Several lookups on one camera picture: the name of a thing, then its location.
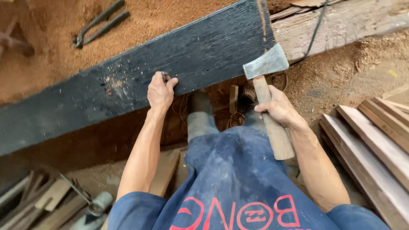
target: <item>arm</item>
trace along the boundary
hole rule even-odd
[[[316,204],[325,213],[338,205],[350,204],[341,178],[307,122],[297,113],[286,95],[269,86],[272,100],[254,109],[268,113],[290,130],[305,185]]]
[[[151,188],[159,161],[163,122],[173,101],[173,87],[178,83],[177,78],[168,80],[165,84],[161,72],[156,72],[148,86],[151,108],[126,162],[117,200],[130,192],[149,192]]]

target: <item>person's left hand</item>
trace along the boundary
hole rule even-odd
[[[177,78],[167,75],[166,84],[162,79],[162,72],[157,71],[148,86],[148,100],[152,111],[166,114],[173,101],[173,88],[179,82]]]

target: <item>gray pants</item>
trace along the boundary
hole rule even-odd
[[[267,132],[264,121],[260,120],[258,113],[254,109],[250,109],[244,114],[244,126],[252,127]],[[193,112],[187,116],[187,141],[191,139],[206,135],[219,133],[216,127],[214,117],[207,112]]]

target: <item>black cable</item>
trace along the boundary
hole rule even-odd
[[[310,53],[310,50],[311,50],[311,47],[312,47],[312,44],[314,43],[315,35],[317,34],[319,25],[321,24],[322,18],[324,17],[325,9],[327,8],[328,2],[329,2],[329,0],[325,0],[324,6],[322,7],[321,14],[319,15],[318,22],[317,22],[317,25],[315,26],[314,33],[312,34],[312,38],[311,38],[311,41],[310,41],[310,44],[308,46],[306,54],[304,55],[303,58],[301,58],[300,60],[292,63],[291,65],[296,65],[296,64],[304,61],[308,57],[308,54]]]

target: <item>forearm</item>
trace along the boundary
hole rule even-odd
[[[325,213],[350,204],[348,192],[317,137],[301,116],[297,120],[290,133],[308,192]]]
[[[160,136],[166,112],[150,109],[129,155],[117,200],[130,192],[149,192],[155,176],[160,152]]]

